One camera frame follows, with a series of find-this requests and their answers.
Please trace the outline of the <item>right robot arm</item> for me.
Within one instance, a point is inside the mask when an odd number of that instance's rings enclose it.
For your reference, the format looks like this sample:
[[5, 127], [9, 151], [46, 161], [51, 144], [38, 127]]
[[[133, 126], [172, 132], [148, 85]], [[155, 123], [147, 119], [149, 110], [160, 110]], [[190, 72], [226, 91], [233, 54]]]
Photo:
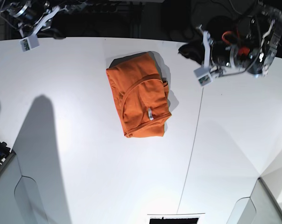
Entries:
[[23, 40], [43, 37], [64, 39], [58, 29], [52, 28], [54, 16], [69, 13], [65, 0], [0, 0], [0, 18], [17, 30]]

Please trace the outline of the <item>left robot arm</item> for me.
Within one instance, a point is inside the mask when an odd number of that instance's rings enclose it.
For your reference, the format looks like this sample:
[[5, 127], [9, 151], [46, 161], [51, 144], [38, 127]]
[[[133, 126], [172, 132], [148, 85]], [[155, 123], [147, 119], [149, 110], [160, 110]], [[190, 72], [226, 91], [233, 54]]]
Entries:
[[282, 37], [282, 10], [256, 0], [238, 18], [212, 18], [201, 38], [182, 45], [178, 53], [197, 62], [201, 85], [215, 78], [249, 73], [264, 77], [274, 61]]

